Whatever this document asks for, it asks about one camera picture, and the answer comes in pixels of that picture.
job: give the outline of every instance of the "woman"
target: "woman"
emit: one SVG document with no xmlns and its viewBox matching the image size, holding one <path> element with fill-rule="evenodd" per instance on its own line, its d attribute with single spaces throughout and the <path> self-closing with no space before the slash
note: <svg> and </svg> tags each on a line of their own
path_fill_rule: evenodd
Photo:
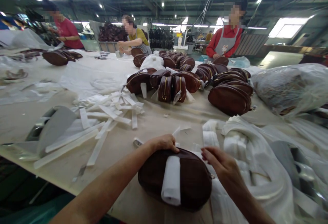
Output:
<svg viewBox="0 0 328 224">
<path fill-rule="evenodd" d="M 143 31 L 137 28 L 133 18 L 128 15 L 124 15 L 122 21 L 124 29 L 128 33 L 128 41 L 118 42 L 120 52 L 131 55 L 131 50 L 133 48 L 140 48 L 145 55 L 150 55 L 151 49 L 148 40 L 145 37 Z"/>
<path fill-rule="evenodd" d="M 171 134 L 147 141 L 93 180 L 50 224 L 97 223 L 145 161 L 158 150 L 179 153 Z M 234 158 L 216 147 L 202 148 L 202 156 L 213 166 L 221 184 L 249 223 L 275 224 L 249 192 Z"/>
<path fill-rule="evenodd" d="M 216 31 L 206 48 L 208 61 L 213 61 L 219 57 L 229 58 L 237 50 L 242 35 L 240 23 L 246 13 L 246 8 L 247 0 L 241 0 L 232 6 L 229 24 Z"/>
<path fill-rule="evenodd" d="M 58 30 L 53 28 L 49 28 L 49 30 L 52 33 L 60 35 L 57 39 L 64 42 L 68 49 L 84 50 L 84 46 L 80 40 L 80 36 L 75 25 L 60 13 L 57 6 L 49 0 L 42 0 L 42 6 L 43 10 L 47 11 L 54 18 Z"/>
</svg>

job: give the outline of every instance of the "hair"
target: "hair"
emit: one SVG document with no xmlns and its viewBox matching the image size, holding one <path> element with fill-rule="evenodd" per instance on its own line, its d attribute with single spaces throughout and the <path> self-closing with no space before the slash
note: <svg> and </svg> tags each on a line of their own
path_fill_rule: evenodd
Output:
<svg viewBox="0 0 328 224">
<path fill-rule="evenodd" d="M 44 11 L 59 11 L 55 3 L 49 1 L 49 0 L 42 0 L 42 8 Z"/>
<path fill-rule="evenodd" d="M 137 25 L 134 23 L 134 20 L 132 17 L 128 16 L 128 15 L 124 15 L 122 17 L 122 19 L 125 19 L 127 21 L 128 24 L 132 24 L 133 28 L 137 28 Z"/>
</svg>

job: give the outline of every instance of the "red shirt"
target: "red shirt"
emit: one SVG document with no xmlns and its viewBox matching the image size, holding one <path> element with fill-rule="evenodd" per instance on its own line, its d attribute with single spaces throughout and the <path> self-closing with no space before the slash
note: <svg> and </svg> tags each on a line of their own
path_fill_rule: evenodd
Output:
<svg viewBox="0 0 328 224">
<path fill-rule="evenodd" d="M 61 37 L 69 37 L 69 36 L 78 36 L 78 30 L 76 29 L 74 23 L 72 23 L 67 18 L 64 19 L 64 21 L 59 22 L 58 20 L 55 20 L 56 27 L 58 29 L 58 33 Z M 80 39 L 74 40 L 74 41 L 64 41 L 65 46 L 74 48 L 74 49 L 81 49 L 83 48 L 83 44 Z"/>
<path fill-rule="evenodd" d="M 213 38 L 211 39 L 209 45 L 206 48 L 206 54 L 207 54 L 207 56 L 209 56 L 211 58 L 213 58 L 214 54 L 217 54 L 215 52 L 215 48 L 218 45 L 219 40 L 221 38 L 222 30 L 223 30 L 223 28 L 220 28 L 216 31 L 216 33 L 213 35 Z M 235 45 L 224 54 L 224 56 L 226 58 L 231 57 L 231 55 L 234 54 L 234 52 L 237 50 L 239 43 L 240 43 L 242 31 L 243 31 L 242 29 L 239 30 Z M 230 25 L 226 25 L 226 26 L 224 26 L 223 37 L 224 38 L 234 38 L 236 36 L 237 32 L 238 32 L 238 27 L 235 27 L 234 29 L 232 29 Z"/>
</svg>

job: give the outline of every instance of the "white fabric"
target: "white fabric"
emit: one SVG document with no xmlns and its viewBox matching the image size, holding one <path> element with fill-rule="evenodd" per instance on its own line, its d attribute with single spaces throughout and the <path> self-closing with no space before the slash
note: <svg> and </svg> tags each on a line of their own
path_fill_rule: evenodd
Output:
<svg viewBox="0 0 328 224">
<path fill-rule="evenodd" d="M 162 200 L 173 206 L 181 205 L 180 195 L 180 158 L 169 156 L 165 165 L 165 173 L 161 192 Z"/>
</svg>

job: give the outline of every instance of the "gold zipper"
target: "gold zipper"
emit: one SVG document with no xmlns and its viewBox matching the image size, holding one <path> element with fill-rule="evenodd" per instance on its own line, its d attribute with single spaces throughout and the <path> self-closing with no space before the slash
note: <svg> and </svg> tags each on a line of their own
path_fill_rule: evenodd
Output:
<svg viewBox="0 0 328 224">
<path fill-rule="evenodd" d="M 166 81 L 167 81 L 167 77 L 165 77 L 165 83 L 164 83 L 164 94 L 166 93 Z"/>
</svg>

